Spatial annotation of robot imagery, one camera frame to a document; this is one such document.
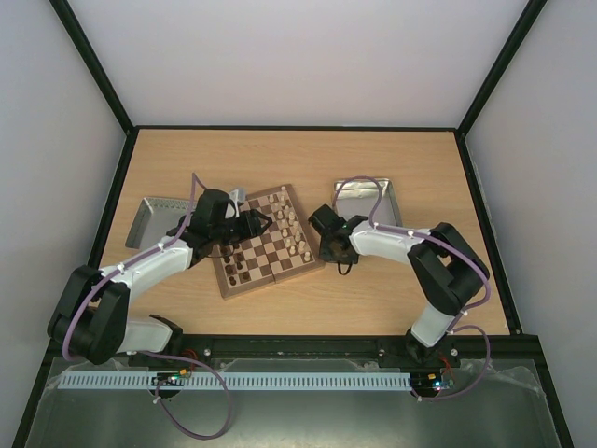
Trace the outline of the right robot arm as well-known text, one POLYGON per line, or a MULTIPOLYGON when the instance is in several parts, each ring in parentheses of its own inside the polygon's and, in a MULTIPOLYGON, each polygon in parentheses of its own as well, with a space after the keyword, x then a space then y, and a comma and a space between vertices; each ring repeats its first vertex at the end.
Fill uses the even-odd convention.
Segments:
POLYGON ((346 219, 327 204, 312 213, 309 223, 320 236, 319 258, 325 262, 352 268, 361 256, 372 256, 411 267, 427 301, 406 335, 408 357, 417 365, 438 356, 440 341, 481 289, 491 295, 488 268, 449 223, 405 229, 360 215, 346 219))

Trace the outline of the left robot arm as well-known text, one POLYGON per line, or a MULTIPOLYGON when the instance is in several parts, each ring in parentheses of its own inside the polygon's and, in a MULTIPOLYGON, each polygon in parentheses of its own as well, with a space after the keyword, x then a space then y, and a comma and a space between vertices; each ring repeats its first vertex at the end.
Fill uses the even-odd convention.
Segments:
POLYGON ((162 353, 174 336, 174 324, 155 316, 133 319, 131 303, 210 256, 215 246, 262 235, 271 218, 256 209, 242 211, 240 203, 237 192, 207 189, 191 198, 177 225, 151 247, 102 269, 76 268, 48 324, 62 356, 103 364, 120 353, 162 353))

